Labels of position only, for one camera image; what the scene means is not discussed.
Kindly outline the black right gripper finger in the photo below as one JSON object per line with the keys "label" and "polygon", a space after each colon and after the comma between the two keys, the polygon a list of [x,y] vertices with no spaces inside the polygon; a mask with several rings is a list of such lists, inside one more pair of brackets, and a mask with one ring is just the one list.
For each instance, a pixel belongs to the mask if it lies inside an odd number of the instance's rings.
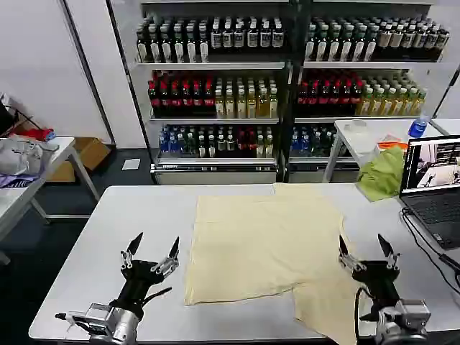
{"label": "black right gripper finger", "polygon": [[339,236],[339,261],[352,275],[367,270],[366,266],[361,261],[349,253],[342,235]]}
{"label": "black right gripper finger", "polygon": [[377,235],[379,240],[380,247],[383,251],[384,256],[387,260],[387,268],[391,270],[398,270],[397,259],[400,256],[400,253],[395,253],[391,243],[389,243],[381,234]]}

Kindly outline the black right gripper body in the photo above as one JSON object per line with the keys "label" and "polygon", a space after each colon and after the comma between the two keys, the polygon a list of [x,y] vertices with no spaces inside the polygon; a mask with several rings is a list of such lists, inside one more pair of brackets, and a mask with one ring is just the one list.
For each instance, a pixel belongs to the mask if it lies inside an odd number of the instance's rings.
{"label": "black right gripper body", "polygon": [[351,276],[367,287],[372,299],[371,313],[378,313],[383,308],[395,307],[399,301],[394,284],[399,274],[397,266],[389,266],[384,260],[364,260]]}

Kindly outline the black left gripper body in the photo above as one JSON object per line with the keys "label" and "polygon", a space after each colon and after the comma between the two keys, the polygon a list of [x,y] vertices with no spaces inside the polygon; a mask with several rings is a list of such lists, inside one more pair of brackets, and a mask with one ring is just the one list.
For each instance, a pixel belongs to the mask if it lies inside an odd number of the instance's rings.
{"label": "black left gripper body", "polygon": [[158,285],[165,280],[162,275],[150,272],[156,262],[134,260],[131,269],[122,269],[121,273],[125,278],[125,283],[119,297],[114,300],[114,307],[132,312],[136,317],[143,318],[143,308],[153,298],[165,293],[161,290],[147,296],[148,290],[153,285]]}

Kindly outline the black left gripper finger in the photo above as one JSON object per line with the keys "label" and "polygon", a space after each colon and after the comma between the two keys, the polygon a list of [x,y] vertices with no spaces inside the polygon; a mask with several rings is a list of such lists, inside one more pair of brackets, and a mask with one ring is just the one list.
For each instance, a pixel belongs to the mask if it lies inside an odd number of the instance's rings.
{"label": "black left gripper finger", "polygon": [[133,257],[139,248],[142,237],[143,237],[143,233],[141,232],[133,240],[131,240],[126,251],[121,251],[121,268],[122,269],[131,269],[133,267]]}
{"label": "black left gripper finger", "polygon": [[179,266],[179,243],[180,237],[178,236],[170,250],[169,255],[167,255],[161,262],[154,265],[150,272],[155,273],[156,275],[162,275],[163,277],[168,277],[171,273],[173,273]]}

